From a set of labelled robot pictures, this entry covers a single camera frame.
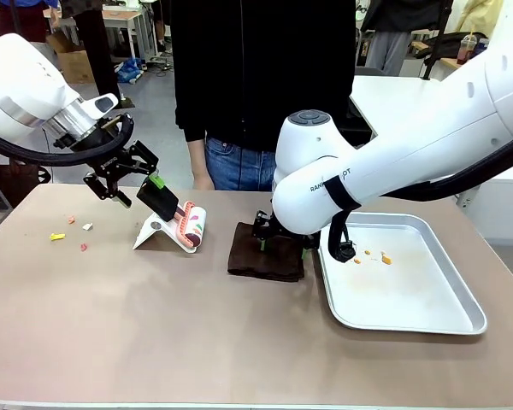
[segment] tray rim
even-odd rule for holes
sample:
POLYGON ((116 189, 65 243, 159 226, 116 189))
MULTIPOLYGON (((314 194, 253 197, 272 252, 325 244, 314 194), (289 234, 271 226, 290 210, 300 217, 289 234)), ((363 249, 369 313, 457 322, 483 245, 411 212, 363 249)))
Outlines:
MULTIPOLYGON (((327 293, 328 306, 329 306, 329 309, 331 310, 331 313, 333 314, 334 318, 338 322, 340 322, 340 324, 342 324, 342 325, 344 325, 344 326, 346 326, 346 327, 348 327, 350 329, 359 329, 359 330, 364 330, 364 331, 406 331, 406 332, 426 333, 426 334, 434 334, 434 335, 479 336, 479 335, 482 335, 483 333, 486 332, 486 330, 488 329, 488 319, 487 319, 487 317, 485 315, 485 312, 482 310, 482 307, 481 307, 480 303, 477 301, 477 299, 473 295, 473 292, 468 287, 468 284, 466 284, 465 280, 463 280, 463 277, 460 274, 460 272, 457 270, 456 265, 454 265, 454 262, 452 262, 452 259, 446 253, 445 248, 443 247, 443 244, 440 242, 440 240, 435 235, 435 232, 433 231, 432 227, 425 220, 423 220, 419 216, 412 215, 412 214, 387 213, 387 212, 352 212, 350 214, 350 216, 352 216, 353 214, 357 214, 357 215, 384 215, 384 216, 393 216, 393 217, 408 217, 408 218, 412 218, 414 220, 418 220, 420 223, 425 225, 426 228, 429 229, 429 231, 433 235, 434 241, 437 243, 437 245, 439 245, 439 248, 440 248, 441 252, 443 252, 443 254, 446 256, 446 259, 448 260, 448 263, 451 265, 451 267, 456 272, 458 279, 460 280, 460 282, 463 285, 464 289, 467 291, 467 293, 471 297, 473 303, 479 308, 479 312, 480 312, 480 314, 481 314, 481 316, 483 318, 483 326, 480 329, 478 329, 477 331, 460 332, 460 331, 436 331, 436 330, 432 330, 432 329, 421 329, 421 328, 410 328, 410 327, 386 327, 386 326, 376 326, 376 325, 354 325, 351 322, 348 322, 347 320, 342 319, 339 316, 339 313, 334 308, 333 298, 332 298, 331 290, 330 290, 330 283, 329 283, 328 280, 325 279, 325 275, 327 275, 327 269, 325 268, 325 264, 323 263, 323 247, 320 246, 319 247, 319 262, 320 262, 321 270, 322 270, 322 274, 323 274, 323 284, 325 285, 325 291, 327 293)), ((349 219, 350 218, 348 217, 348 220, 346 221, 346 224, 348 225, 348 227, 350 226, 349 219)))

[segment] debris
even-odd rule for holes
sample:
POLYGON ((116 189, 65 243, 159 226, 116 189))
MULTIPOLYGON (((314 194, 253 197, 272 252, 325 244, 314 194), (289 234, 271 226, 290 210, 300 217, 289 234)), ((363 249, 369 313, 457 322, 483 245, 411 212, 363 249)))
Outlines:
POLYGON ((64 233, 52 233, 50 235, 50 240, 51 241, 58 241, 59 239, 64 239, 67 235, 65 235, 64 233))

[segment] yellow clothing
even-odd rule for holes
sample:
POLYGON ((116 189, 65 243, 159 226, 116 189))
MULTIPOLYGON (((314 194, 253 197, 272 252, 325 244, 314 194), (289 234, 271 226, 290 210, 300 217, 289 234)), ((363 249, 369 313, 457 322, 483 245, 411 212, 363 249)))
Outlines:
POLYGON ((504 0, 468 0, 457 25, 457 32, 482 32, 490 38, 504 0))

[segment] jeans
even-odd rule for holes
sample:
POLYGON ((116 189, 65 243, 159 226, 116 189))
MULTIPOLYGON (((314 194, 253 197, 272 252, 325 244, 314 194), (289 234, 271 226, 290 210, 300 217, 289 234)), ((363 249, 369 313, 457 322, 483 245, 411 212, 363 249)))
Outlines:
POLYGON ((207 137, 205 160, 216 190, 272 190, 275 170, 273 152, 241 149, 237 145, 207 137))

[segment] white tray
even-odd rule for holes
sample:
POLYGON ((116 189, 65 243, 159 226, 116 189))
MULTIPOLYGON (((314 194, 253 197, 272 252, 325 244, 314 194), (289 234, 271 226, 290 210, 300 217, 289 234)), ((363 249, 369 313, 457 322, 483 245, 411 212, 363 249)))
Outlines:
POLYGON ((342 324, 368 330, 477 335, 486 316, 429 225, 407 214, 352 213, 356 258, 336 261, 319 250, 327 298, 342 324), (392 259, 381 261, 381 252, 392 259))

